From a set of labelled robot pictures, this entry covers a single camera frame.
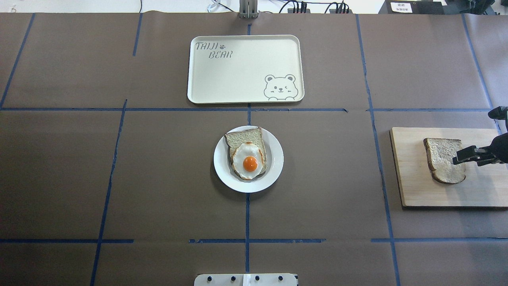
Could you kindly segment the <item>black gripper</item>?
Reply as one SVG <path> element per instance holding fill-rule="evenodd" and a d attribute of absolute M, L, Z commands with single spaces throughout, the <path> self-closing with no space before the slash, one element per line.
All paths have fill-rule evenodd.
<path fill-rule="evenodd" d="M 508 130 L 508 107 L 499 106 L 488 112 L 488 117 L 493 120 L 504 121 L 506 130 Z M 471 145 L 467 148 L 456 152 L 456 157 L 452 158 L 454 165 L 463 164 L 466 162 L 476 162 L 477 166 L 484 166 L 488 164 L 496 164 L 496 159 L 504 164 L 508 163 L 508 133 L 501 134 L 495 137 L 490 145 L 490 152 L 495 157 L 489 157 L 487 150 L 477 148 Z"/>

